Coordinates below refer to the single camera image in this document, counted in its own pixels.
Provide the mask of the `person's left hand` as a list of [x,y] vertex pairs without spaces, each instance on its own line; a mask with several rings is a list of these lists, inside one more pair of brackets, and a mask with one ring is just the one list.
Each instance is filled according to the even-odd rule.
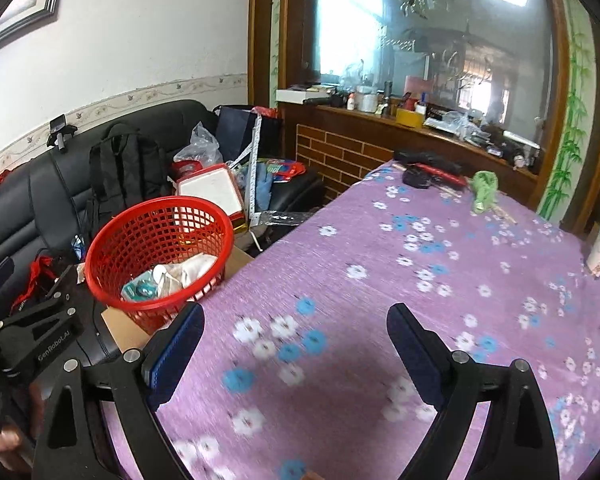
[[34,417],[30,405],[28,428],[5,425],[0,430],[0,463],[8,470],[17,474],[28,474],[31,471],[31,447],[29,439],[32,436]]

